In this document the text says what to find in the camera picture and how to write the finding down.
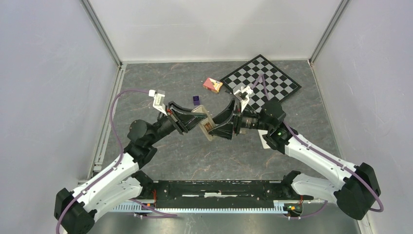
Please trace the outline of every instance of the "purple cable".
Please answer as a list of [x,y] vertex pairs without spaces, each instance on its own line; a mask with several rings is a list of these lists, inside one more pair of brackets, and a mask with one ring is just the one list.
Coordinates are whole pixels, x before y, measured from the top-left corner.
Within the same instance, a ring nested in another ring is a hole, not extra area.
[[[120,92],[118,95],[116,95],[115,98],[114,98],[114,100],[113,100],[113,102],[112,102],[111,110],[110,110],[110,113],[109,113],[109,115],[110,115],[109,120],[110,120],[110,122],[111,122],[111,127],[112,127],[112,130],[113,130],[113,134],[115,134],[117,143],[118,143],[118,145],[119,145],[119,147],[120,147],[119,160],[115,163],[115,165],[114,165],[113,167],[117,167],[117,166],[122,162],[122,159],[123,159],[123,146],[122,146],[122,142],[120,141],[120,138],[119,138],[119,136],[117,135],[116,130],[115,130],[115,127],[114,127],[114,124],[113,124],[113,109],[114,109],[115,103],[116,103],[116,101],[118,100],[118,98],[119,98],[122,94],[124,94],[124,93],[126,93],[126,92],[141,92],[141,93],[145,93],[145,94],[148,94],[148,93],[149,93],[149,91],[141,90],[141,89],[127,89],[127,90],[124,90],[124,91]],[[99,182],[101,179],[103,179],[103,178],[106,177],[109,173],[111,173],[111,172],[113,171],[113,167],[110,168],[110,169],[109,169],[107,172],[105,172],[103,175],[101,175],[99,178],[97,178],[95,181],[93,181],[92,183],[90,183],[90,184],[84,189],[84,191],[87,192],[87,191],[88,191],[92,186],[94,186],[97,182]],[[71,201],[69,202],[69,204],[66,206],[66,208],[63,210],[62,214],[61,214],[60,217],[59,217],[59,220],[57,221],[56,234],[60,234],[59,229],[60,229],[60,225],[61,225],[61,223],[62,223],[63,217],[66,215],[67,211],[68,211],[69,208],[73,205],[73,203],[74,203],[75,201],[77,201],[81,196],[83,196],[83,193],[82,193],[82,192],[79,193],[73,200],[71,200]]]
[[317,153],[318,155],[322,156],[323,158],[329,160],[330,162],[336,164],[337,166],[343,168],[345,171],[347,171],[348,173],[350,173],[351,175],[353,175],[355,178],[357,178],[363,185],[364,187],[367,188],[367,190],[373,195],[373,197],[375,198],[375,200],[377,201],[378,205],[379,205],[379,209],[374,209],[374,208],[370,208],[370,211],[373,212],[383,212],[384,211],[384,206],[383,203],[381,202],[380,198],[378,198],[377,194],[374,192],[374,190],[372,189],[372,187],[369,186],[369,184],[367,184],[366,181],[364,181],[364,179],[362,179],[359,175],[357,175],[355,172],[353,172],[352,170],[350,170],[348,167],[344,166],[342,163],[335,161],[334,159],[332,159],[331,157],[329,157],[328,155],[324,154],[323,152],[320,152],[317,149],[314,149],[313,147],[308,147],[308,144],[306,144],[303,140],[301,140],[294,132],[293,130],[290,128],[290,126],[288,126],[287,123],[285,123],[285,126],[287,127],[288,131],[291,133],[291,135],[293,135],[293,137],[302,145],[304,145],[305,147],[307,147],[308,149],[314,151],[315,153]]
[[268,92],[267,92],[267,86],[265,85],[265,77],[264,77],[264,74],[261,74],[260,76],[258,76],[258,78],[255,80],[254,84],[252,85],[251,89],[253,89],[253,88],[255,88],[255,86],[257,86],[258,81],[260,81],[260,79],[263,80],[263,86],[264,86],[265,96],[267,97],[267,100],[270,101],[270,98],[269,98]]
[[142,202],[140,202],[140,201],[138,201],[138,200],[136,200],[136,199],[129,199],[129,200],[138,203],[139,205],[145,207],[146,209],[148,209],[148,210],[150,210],[150,211],[152,211],[152,212],[154,212],[154,213],[157,213],[157,214],[159,214],[159,215],[162,215],[162,216],[142,216],[142,218],[173,218],[173,217],[177,217],[177,216],[178,216],[178,215],[176,215],[176,214],[167,214],[167,213],[164,213],[164,212],[157,211],[157,210],[155,210],[154,208],[149,207],[149,206],[143,204]]
[[303,218],[309,218],[311,216],[318,215],[319,213],[321,213],[327,207],[327,204],[328,204],[328,201],[324,201],[323,206],[318,211],[316,211],[312,214],[306,214],[306,215],[300,216],[300,217],[290,217],[290,219],[303,219]]

